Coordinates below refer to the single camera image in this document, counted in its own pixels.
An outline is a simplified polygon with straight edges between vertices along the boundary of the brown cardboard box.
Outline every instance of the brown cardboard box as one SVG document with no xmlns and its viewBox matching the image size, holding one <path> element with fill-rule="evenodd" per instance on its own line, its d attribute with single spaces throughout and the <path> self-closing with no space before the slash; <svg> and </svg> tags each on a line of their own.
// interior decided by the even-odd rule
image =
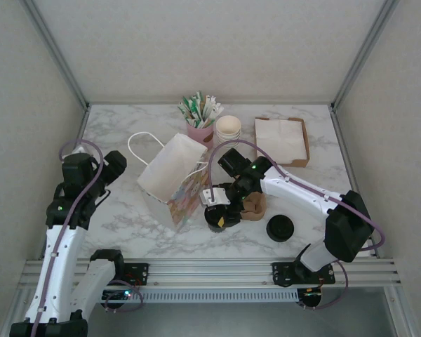
<svg viewBox="0 0 421 337">
<path fill-rule="evenodd" d="M 256 117 L 256 119 L 261 119 L 261 120 L 264 120 L 264 121 L 270 120 L 270 118 L 266 118 L 266 117 Z M 294 161 L 292 161 L 289 164 L 280 164 L 280 163 L 278 163 L 278 164 L 281 165 L 281 166 L 285 166 L 285 167 L 306 167 L 307 163 L 309 163 L 309 160 L 310 160 L 310 151 L 309 151 L 309 138 L 307 138 L 307 131 L 306 131 L 304 119 L 290 117 L 290 118 L 288 118 L 288 120 L 289 121 L 300 121 L 301 124 L 302 124 L 302 135 L 304 136 L 304 145 L 306 147 L 307 159 L 295 159 Z"/>
</svg>

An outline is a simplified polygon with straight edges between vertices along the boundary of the black cup lid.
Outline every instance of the black cup lid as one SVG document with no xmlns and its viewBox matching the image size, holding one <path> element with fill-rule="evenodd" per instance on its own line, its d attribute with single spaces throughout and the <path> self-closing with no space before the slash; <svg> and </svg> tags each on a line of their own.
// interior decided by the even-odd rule
<svg viewBox="0 0 421 337">
<path fill-rule="evenodd" d="M 277 215 L 271 218 L 267 224 L 269 238 L 276 242 L 285 242 L 291 238 L 295 226 L 292 220 L 286 216 Z"/>
</svg>

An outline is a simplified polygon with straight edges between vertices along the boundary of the white wall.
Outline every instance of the white wall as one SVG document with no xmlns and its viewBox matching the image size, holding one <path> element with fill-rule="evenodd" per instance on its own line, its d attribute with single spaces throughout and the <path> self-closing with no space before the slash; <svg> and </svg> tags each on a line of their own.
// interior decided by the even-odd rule
<svg viewBox="0 0 421 337">
<path fill-rule="evenodd" d="M 60 182 L 58 148 L 81 111 L 18 1 L 0 0 L 0 327 L 25 259 L 37 258 Z"/>
<path fill-rule="evenodd" d="M 93 103 L 329 103 L 383 1 L 36 2 Z"/>
<path fill-rule="evenodd" d="M 338 115 L 421 330 L 421 0 L 401 0 Z"/>
</svg>

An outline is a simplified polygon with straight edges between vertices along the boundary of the marble table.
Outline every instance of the marble table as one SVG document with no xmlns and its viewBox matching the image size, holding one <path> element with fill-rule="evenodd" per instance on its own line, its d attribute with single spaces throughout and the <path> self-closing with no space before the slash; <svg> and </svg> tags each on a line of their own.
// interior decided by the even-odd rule
<svg viewBox="0 0 421 337">
<path fill-rule="evenodd" d="M 233 114 L 242 122 L 242 139 L 254 140 L 254 118 L 303 118 L 310 146 L 306 168 L 288 170 L 328 190 L 350 189 L 345 165 L 325 105 L 225 105 L 223 114 Z M 125 258 L 276 258 L 296 257 L 308 244 L 324 235 L 324 225 L 305 211 L 275 197 L 267 197 L 267 212 L 258 222 L 242 221 L 222 233 L 213 233 L 199 207 L 192 219 L 176 233 L 153 219 L 145 206 L 138 176 L 145 165 L 134 158 L 126 147 L 128 137 L 138 131 L 149 131 L 163 143 L 176 133 L 186 133 L 185 121 L 175 105 L 94 105 L 84 138 L 92 140 L 104 154 L 120 151 L 128 160 L 125 173 L 112 185 L 110 197 L 95 212 L 80 258 L 89 258 L 96 249 L 121 249 Z M 145 161 L 160 150 L 149 136 L 140 136 L 132 148 Z M 255 151 L 247 145 L 237 150 L 253 159 Z M 216 164 L 214 183 L 231 178 Z M 295 233 L 287 242 L 272 241 L 266 233 L 267 221 L 285 214 L 295 224 Z"/>
</svg>

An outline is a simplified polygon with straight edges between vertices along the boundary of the pink cup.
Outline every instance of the pink cup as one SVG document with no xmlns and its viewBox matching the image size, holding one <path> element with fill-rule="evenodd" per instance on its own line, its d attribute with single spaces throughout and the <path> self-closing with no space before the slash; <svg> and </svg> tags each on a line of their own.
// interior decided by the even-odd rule
<svg viewBox="0 0 421 337">
<path fill-rule="evenodd" d="M 210 150 L 213 147 L 213 124 L 207 128 L 194 128 L 189 123 L 187 125 L 187 135 L 197 141 L 200 144 L 203 144 Z"/>
</svg>

